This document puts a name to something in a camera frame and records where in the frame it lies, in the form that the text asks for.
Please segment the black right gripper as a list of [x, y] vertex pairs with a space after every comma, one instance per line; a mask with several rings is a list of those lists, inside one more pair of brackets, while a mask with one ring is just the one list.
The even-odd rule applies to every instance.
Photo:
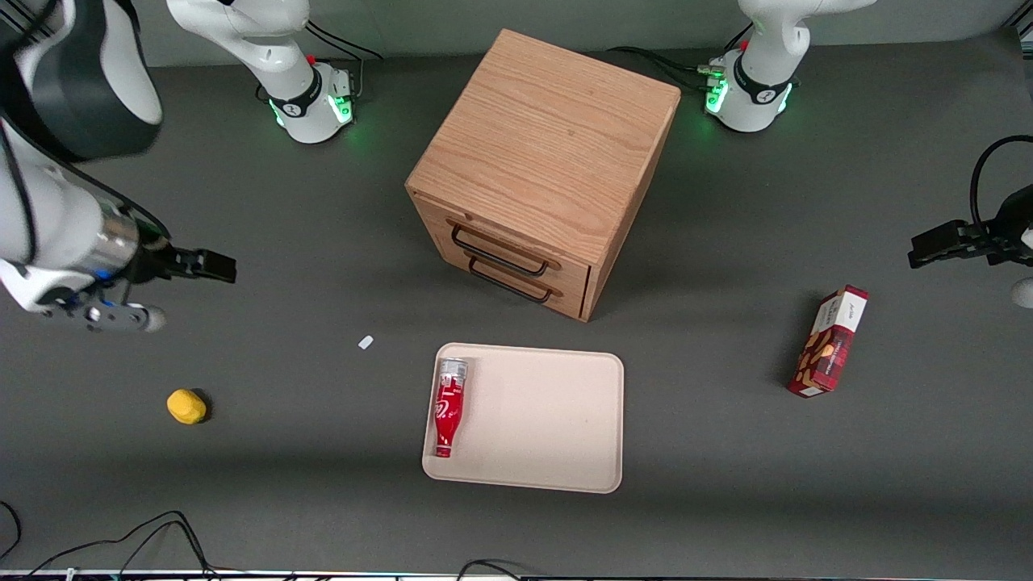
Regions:
[[236, 259], [211, 250], [171, 247], [169, 239], [154, 224], [136, 220], [137, 250], [129, 262], [129, 282], [145, 284], [171, 275], [200, 275], [228, 284], [236, 282]]

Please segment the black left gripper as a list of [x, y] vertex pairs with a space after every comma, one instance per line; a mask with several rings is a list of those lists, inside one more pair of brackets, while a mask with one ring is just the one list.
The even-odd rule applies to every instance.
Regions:
[[1018, 189], [1004, 198], [993, 217], [993, 233], [970, 228], [968, 222], [954, 219], [911, 238], [908, 262], [919, 269], [937, 261], [985, 257], [987, 261], [1013, 261], [1032, 267], [1031, 235], [1032, 185]]

